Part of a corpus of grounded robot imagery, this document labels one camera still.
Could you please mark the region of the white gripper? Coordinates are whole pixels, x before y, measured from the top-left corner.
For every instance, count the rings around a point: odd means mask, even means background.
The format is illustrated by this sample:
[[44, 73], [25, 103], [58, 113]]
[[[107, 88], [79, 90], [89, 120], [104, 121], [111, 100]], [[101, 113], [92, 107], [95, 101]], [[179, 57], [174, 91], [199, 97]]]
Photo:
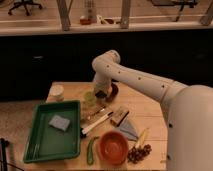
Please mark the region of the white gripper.
[[111, 79], [98, 73], [95, 74], [93, 83], [94, 83], [94, 93], [102, 91], [105, 94], [107, 94], [111, 87]]

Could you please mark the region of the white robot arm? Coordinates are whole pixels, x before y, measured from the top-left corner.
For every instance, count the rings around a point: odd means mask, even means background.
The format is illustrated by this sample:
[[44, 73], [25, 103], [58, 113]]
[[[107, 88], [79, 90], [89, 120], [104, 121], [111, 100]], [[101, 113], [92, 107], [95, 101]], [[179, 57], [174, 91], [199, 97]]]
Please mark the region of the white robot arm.
[[213, 88], [124, 67], [110, 50], [92, 61], [94, 90], [117, 80], [160, 103], [167, 125], [167, 171], [213, 171]]

